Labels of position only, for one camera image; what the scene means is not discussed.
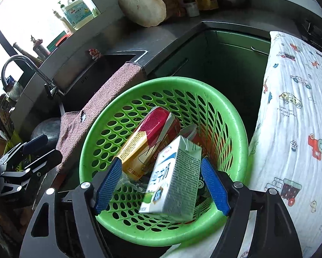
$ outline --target faucet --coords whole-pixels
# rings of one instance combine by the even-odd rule
[[[1,72],[1,80],[2,80],[4,91],[7,92],[7,87],[8,87],[8,83],[5,77],[6,68],[11,61],[15,61],[15,60],[24,61],[34,72],[36,72],[46,82],[44,84],[44,88],[49,98],[53,98],[57,94],[64,95],[64,93],[59,90],[58,86],[53,83],[53,80],[50,80],[42,71],[40,71],[40,69],[32,62],[31,59],[29,59],[24,55],[13,55],[3,65],[2,72]]]

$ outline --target cabinet handle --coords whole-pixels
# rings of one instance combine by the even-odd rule
[[[255,51],[255,52],[259,53],[259,54],[268,56],[268,53],[262,52],[262,51],[257,51],[253,46],[251,46],[251,50],[253,50],[253,51]]]
[[[189,59],[188,58],[185,58],[176,68],[175,68],[175,71],[174,71],[174,73],[172,73],[171,75],[169,75],[169,77],[172,77],[172,76],[174,76],[177,72],[179,72],[180,71],[180,69],[182,68],[182,67],[184,67],[184,65],[187,63],[189,61]]]

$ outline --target white patterned cloth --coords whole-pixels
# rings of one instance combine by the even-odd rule
[[[270,35],[248,187],[279,191],[308,258],[322,243],[322,53],[286,33]],[[250,213],[241,258],[248,254],[255,215]],[[222,230],[195,245],[172,246],[162,257],[210,257]]]

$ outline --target towel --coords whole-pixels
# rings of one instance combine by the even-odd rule
[[[81,111],[68,112],[62,116],[56,149],[62,153],[63,159],[56,167],[57,173],[68,172],[79,160],[87,133],[104,108],[118,95],[146,79],[143,67],[137,63],[126,62],[101,86]]]

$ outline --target basket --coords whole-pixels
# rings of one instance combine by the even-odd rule
[[[86,137],[80,159],[80,181],[107,170],[113,157],[148,112],[161,106],[185,127],[198,125],[199,135],[219,170],[244,181],[248,141],[242,120],[226,97],[213,87],[189,78],[165,77],[143,82],[119,95],[99,115]],[[98,222],[118,237],[145,246],[168,246],[209,235],[225,216],[211,198],[195,207],[193,220],[166,221],[139,214],[143,194],[130,186],[113,193]]]

